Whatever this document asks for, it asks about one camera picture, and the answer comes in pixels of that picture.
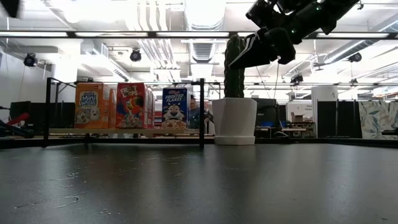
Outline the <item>red Froot Loops cereal box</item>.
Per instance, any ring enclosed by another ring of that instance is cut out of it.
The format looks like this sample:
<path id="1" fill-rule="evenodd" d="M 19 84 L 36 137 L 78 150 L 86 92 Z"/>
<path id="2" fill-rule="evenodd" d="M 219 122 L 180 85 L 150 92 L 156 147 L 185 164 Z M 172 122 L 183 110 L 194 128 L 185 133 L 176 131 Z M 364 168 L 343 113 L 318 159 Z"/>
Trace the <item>red Froot Loops cereal box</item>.
<path id="1" fill-rule="evenodd" d="M 155 108 L 155 97 L 152 89 L 147 87 L 147 128 L 152 129 L 154 127 L 154 108 Z"/>
<path id="2" fill-rule="evenodd" d="M 144 129 L 147 127 L 146 91 L 144 83 L 118 83 L 117 128 Z"/>

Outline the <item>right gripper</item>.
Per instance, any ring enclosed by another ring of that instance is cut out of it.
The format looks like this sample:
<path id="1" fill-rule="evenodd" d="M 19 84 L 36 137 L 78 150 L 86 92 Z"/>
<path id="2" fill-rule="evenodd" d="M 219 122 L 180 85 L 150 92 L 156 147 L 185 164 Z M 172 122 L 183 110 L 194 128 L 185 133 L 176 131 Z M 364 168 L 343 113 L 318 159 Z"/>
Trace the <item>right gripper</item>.
<path id="1" fill-rule="evenodd" d="M 286 65 L 295 59 L 296 51 L 293 44 L 324 24 L 324 4 L 317 0 L 300 0 L 299 3 L 288 1 L 284 12 L 282 2 L 285 0 L 266 0 L 264 28 L 244 38 L 243 51 L 229 64 L 231 69 L 242 69 L 267 65 L 275 61 Z"/>

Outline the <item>red bar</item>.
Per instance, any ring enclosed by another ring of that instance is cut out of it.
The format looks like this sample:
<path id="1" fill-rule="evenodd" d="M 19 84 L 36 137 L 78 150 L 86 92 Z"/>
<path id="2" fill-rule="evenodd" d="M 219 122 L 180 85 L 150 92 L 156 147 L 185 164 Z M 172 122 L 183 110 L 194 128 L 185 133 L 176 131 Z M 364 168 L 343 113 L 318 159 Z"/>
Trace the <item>red bar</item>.
<path id="1" fill-rule="evenodd" d="M 12 118 L 10 121 L 7 122 L 8 125 L 15 125 L 20 123 L 21 121 L 26 121 L 30 118 L 28 113 L 22 113 L 16 118 Z"/>

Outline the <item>black partition panel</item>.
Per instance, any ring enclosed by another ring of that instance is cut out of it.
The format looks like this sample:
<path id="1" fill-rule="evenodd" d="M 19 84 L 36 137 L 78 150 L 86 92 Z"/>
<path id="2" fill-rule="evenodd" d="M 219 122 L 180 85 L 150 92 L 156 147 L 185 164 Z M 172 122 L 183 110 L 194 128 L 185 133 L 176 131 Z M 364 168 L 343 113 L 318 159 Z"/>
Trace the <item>black partition panel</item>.
<path id="1" fill-rule="evenodd" d="M 318 138 L 359 138 L 361 139 L 361 119 L 359 102 L 354 101 L 318 101 L 317 102 Z"/>

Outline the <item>white plant pot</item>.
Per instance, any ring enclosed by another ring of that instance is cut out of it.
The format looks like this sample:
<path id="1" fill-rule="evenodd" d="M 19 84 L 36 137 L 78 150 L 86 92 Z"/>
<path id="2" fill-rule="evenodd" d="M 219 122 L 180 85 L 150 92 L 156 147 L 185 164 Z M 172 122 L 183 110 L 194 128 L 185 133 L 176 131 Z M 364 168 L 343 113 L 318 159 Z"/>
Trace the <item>white plant pot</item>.
<path id="1" fill-rule="evenodd" d="M 251 98 L 212 101 L 217 145 L 247 146 L 255 143 L 257 102 Z"/>

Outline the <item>background desk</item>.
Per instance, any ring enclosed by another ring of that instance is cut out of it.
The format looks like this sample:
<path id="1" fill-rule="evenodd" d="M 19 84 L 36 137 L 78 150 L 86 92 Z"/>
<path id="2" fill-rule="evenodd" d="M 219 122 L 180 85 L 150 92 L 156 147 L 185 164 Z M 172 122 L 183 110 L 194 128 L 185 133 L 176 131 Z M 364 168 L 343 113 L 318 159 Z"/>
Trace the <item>background desk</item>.
<path id="1" fill-rule="evenodd" d="M 282 132 L 290 138 L 313 138 L 314 132 L 308 128 L 283 128 Z"/>

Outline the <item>black overhead frame beam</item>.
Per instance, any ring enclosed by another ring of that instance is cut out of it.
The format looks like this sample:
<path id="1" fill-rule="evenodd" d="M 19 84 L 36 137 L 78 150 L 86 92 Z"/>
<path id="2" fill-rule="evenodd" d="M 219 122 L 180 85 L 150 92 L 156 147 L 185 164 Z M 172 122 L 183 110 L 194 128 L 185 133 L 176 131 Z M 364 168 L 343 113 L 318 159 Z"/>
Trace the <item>black overhead frame beam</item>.
<path id="1" fill-rule="evenodd" d="M 223 31 L 54 31 L 0 30 L 0 38 L 12 39 L 227 39 L 232 35 L 246 37 L 250 32 Z M 398 32 L 313 32 L 305 39 L 398 40 Z"/>

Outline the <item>white pillar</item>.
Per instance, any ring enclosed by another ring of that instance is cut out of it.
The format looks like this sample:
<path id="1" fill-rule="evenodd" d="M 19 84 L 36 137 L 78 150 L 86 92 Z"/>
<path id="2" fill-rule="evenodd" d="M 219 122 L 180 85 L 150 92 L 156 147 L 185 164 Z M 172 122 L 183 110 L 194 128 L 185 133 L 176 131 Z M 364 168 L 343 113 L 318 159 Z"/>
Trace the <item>white pillar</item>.
<path id="1" fill-rule="evenodd" d="M 318 137 L 318 102 L 319 101 L 334 101 L 338 99 L 338 88 L 337 86 L 314 86 L 311 88 L 312 94 L 312 112 L 313 122 L 315 123 L 315 134 Z"/>

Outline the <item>silver ventilation duct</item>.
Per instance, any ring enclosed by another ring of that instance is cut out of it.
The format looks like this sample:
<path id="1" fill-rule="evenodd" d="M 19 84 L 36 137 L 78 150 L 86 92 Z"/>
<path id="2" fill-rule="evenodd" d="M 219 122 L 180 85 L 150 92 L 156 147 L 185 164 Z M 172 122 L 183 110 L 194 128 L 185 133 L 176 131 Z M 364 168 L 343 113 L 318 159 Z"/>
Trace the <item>silver ventilation duct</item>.
<path id="1" fill-rule="evenodd" d="M 184 0 L 186 30 L 212 32 L 223 26 L 226 0 Z M 194 80 L 211 76 L 215 39 L 192 39 L 189 43 L 190 73 Z"/>

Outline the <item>wooden shelf with black frame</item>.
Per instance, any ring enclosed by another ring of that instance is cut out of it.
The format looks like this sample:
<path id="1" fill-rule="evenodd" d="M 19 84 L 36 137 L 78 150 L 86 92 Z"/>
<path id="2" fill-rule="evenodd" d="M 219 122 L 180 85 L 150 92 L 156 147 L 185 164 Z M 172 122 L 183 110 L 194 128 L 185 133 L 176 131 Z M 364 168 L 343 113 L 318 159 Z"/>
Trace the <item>wooden shelf with black frame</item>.
<path id="1" fill-rule="evenodd" d="M 45 111 L 44 111 L 44 135 L 42 140 L 42 147 L 47 147 L 50 145 L 49 143 L 49 135 L 50 135 L 50 99 L 51 99 L 51 91 L 52 85 L 56 85 L 56 92 L 55 92 L 55 105 L 58 104 L 58 89 L 59 85 L 66 85 L 72 88 L 76 88 L 75 85 L 70 83 L 62 82 L 56 78 L 48 77 L 46 79 L 46 94 L 45 94 Z M 205 110 L 205 102 L 204 102 L 204 87 L 205 85 L 218 85 L 219 90 L 221 90 L 221 83 L 220 82 L 205 82 L 203 78 L 201 78 L 198 82 L 175 82 L 175 83 L 166 83 L 166 85 L 191 85 L 191 86 L 199 86 L 200 87 L 200 127 L 198 130 L 199 139 L 195 141 L 195 144 L 198 144 L 200 149 L 203 150 L 205 147 L 205 125 L 204 125 L 204 110 Z M 83 142 L 88 144 L 89 142 L 94 142 L 90 139 L 90 133 L 95 134 L 145 134 L 148 138 L 153 134 L 167 134 L 169 130 L 161 130 L 161 129 L 82 129 L 82 132 L 85 136 L 83 138 Z"/>

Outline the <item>black monitor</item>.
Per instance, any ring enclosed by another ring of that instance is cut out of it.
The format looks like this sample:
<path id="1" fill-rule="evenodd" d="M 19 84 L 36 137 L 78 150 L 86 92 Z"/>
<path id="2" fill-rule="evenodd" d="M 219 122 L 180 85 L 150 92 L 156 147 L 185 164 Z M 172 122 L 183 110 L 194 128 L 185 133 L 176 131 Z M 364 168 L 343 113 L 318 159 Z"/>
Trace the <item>black monitor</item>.
<path id="1" fill-rule="evenodd" d="M 257 103 L 256 127 L 279 127 L 279 112 L 275 99 L 255 98 Z"/>

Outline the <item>blue Frosted Flakes cereal box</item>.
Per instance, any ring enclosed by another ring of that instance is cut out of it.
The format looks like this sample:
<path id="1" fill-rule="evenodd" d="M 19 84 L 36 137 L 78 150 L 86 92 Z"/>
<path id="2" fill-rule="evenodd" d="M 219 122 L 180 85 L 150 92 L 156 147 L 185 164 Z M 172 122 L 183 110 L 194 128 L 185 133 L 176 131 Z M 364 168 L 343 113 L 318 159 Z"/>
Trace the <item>blue Frosted Flakes cereal box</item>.
<path id="1" fill-rule="evenodd" d="M 187 88 L 164 88 L 162 90 L 162 128 L 187 129 L 189 109 Z"/>

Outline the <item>leaf patterned panel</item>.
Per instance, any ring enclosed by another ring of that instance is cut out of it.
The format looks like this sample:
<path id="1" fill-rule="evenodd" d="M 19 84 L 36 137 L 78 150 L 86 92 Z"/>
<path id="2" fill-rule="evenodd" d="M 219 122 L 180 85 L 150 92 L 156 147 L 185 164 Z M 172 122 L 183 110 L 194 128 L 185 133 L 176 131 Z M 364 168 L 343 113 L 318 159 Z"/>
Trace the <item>leaf patterned panel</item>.
<path id="1" fill-rule="evenodd" d="M 358 105 L 363 139 L 398 140 L 397 135 L 382 134 L 398 128 L 398 102 L 360 101 Z"/>

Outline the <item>black low cabinet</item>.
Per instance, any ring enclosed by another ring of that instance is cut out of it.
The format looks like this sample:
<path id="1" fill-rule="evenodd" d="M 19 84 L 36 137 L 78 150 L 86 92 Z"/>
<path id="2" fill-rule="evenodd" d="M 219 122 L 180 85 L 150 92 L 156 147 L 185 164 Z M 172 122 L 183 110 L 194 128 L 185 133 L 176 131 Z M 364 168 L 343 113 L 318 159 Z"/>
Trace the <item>black low cabinet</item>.
<path id="1" fill-rule="evenodd" d="M 45 121 L 45 103 L 31 101 L 17 101 L 10 105 L 11 119 L 22 113 L 27 113 L 27 125 L 33 128 L 43 128 Z M 50 103 L 50 128 L 72 128 L 75 122 L 75 104 L 68 102 Z"/>

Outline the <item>person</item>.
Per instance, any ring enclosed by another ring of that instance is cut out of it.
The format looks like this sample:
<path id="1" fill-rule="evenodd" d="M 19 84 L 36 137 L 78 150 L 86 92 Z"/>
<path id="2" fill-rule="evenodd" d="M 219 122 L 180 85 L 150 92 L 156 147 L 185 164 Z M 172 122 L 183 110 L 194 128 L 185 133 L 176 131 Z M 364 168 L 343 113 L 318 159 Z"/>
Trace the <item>person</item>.
<path id="1" fill-rule="evenodd" d="M 213 122 L 213 115 L 209 111 L 204 112 L 204 117 L 204 122 Z M 189 129 L 198 129 L 200 127 L 200 107 L 197 104 L 194 95 L 190 95 L 190 112 L 188 122 Z"/>

